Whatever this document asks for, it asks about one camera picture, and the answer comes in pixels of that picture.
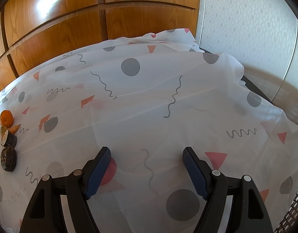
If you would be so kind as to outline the dark round fruit piece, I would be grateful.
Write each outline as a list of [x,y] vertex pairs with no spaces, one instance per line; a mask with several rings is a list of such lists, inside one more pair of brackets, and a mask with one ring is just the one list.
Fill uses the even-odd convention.
[[5,147],[0,154],[0,164],[2,169],[12,172],[16,167],[17,154],[12,146]]

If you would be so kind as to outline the black perforated chair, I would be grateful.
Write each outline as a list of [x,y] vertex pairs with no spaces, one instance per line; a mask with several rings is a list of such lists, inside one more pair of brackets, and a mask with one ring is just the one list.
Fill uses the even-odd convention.
[[274,233],[298,233],[298,191]]

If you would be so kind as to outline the small orange carrot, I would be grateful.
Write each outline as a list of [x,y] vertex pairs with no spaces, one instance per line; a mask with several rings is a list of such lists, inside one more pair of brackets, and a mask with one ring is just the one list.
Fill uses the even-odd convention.
[[14,125],[12,127],[10,127],[8,130],[10,133],[12,133],[13,135],[18,131],[18,129],[20,128],[21,124],[19,125]]

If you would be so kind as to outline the orange tangerine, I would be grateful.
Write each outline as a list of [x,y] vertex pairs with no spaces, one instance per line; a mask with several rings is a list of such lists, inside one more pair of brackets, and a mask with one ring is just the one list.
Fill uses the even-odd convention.
[[0,124],[2,126],[6,126],[7,128],[10,128],[14,123],[13,114],[10,110],[3,110],[0,113]]

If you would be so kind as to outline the patterned white tablecloth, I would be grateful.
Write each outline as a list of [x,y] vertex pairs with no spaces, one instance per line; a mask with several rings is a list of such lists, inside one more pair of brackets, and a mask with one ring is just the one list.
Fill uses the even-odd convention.
[[2,229],[20,231],[42,176],[66,176],[106,146],[88,202],[101,232],[192,232],[205,201],[182,160],[190,146],[226,176],[251,176],[275,230],[298,191],[298,125],[243,76],[186,29],[89,45],[21,75],[0,89],[0,113],[21,124],[15,169],[0,164]]

